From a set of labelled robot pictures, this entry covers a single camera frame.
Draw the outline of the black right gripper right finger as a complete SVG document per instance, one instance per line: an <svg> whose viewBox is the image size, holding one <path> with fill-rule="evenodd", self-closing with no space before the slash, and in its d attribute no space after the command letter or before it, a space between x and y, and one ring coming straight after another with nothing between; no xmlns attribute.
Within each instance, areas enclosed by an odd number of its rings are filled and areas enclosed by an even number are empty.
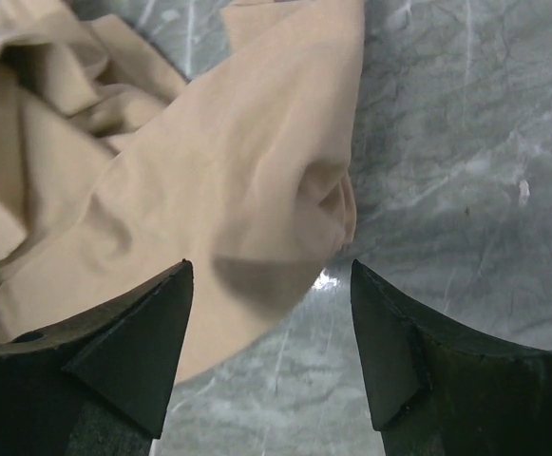
<svg viewBox="0 0 552 456"><path fill-rule="evenodd" d="M351 306L387 454L552 456L552 351L471 329L360 262Z"/></svg>

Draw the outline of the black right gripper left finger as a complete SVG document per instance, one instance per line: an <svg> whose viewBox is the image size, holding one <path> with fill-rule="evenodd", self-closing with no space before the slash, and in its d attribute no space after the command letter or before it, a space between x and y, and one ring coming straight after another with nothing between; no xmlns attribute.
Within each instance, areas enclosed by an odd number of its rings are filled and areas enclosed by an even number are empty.
<svg viewBox="0 0 552 456"><path fill-rule="evenodd" d="M145 455L162 435L193 299L183 261L0 344L0 455Z"/></svg>

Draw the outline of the beige t shirt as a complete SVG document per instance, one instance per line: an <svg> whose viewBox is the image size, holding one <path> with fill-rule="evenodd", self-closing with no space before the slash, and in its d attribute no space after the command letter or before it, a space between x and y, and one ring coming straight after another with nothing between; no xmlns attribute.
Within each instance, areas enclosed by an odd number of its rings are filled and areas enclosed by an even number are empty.
<svg viewBox="0 0 552 456"><path fill-rule="evenodd" d="M181 260L177 377L249 346L353 238L360 1L236 1L186 81L114 15L0 3L0 343Z"/></svg>

